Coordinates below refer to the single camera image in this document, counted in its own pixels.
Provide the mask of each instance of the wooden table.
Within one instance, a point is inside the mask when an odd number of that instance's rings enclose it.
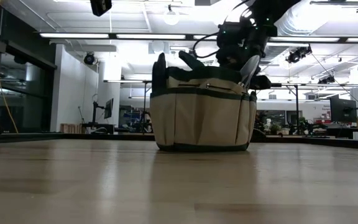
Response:
[[[154,142],[0,144],[0,224],[358,223],[358,150],[251,144],[167,154]]]

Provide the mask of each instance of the computer monitor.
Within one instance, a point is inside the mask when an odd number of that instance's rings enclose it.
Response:
[[[336,122],[357,122],[357,106],[354,100],[342,100],[330,98],[331,121]]]
[[[104,107],[104,118],[108,119],[112,116],[112,104],[114,103],[114,99],[111,99],[106,102],[106,106]]]

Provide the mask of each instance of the beige bag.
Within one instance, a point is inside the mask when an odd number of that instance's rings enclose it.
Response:
[[[256,98],[232,80],[208,75],[177,79],[150,99],[155,140],[164,151],[245,151]]]

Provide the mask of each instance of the dark green bag trim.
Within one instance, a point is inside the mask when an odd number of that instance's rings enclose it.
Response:
[[[217,78],[220,80],[239,83],[241,74],[228,68],[222,67],[199,67],[192,71],[186,71],[176,67],[168,67],[167,74],[176,80],[188,82],[194,79]]]
[[[173,144],[172,146],[163,146],[157,144],[161,151],[165,152],[237,152],[246,151],[249,143],[240,146],[195,146],[191,144]]]
[[[249,95],[237,95],[232,93],[222,93],[219,91],[207,90],[203,88],[167,88],[164,90],[157,90],[150,94],[151,98],[167,95],[167,94],[196,94],[211,96],[215,98],[229,99],[229,100],[246,100],[249,101]]]
[[[258,100],[258,98],[256,96],[250,96],[249,97],[250,101],[256,102]]]

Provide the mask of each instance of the tool bag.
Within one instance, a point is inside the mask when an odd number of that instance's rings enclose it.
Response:
[[[221,67],[167,68],[153,76],[150,113],[163,151],[245,151],[256,114],[256,94]]]

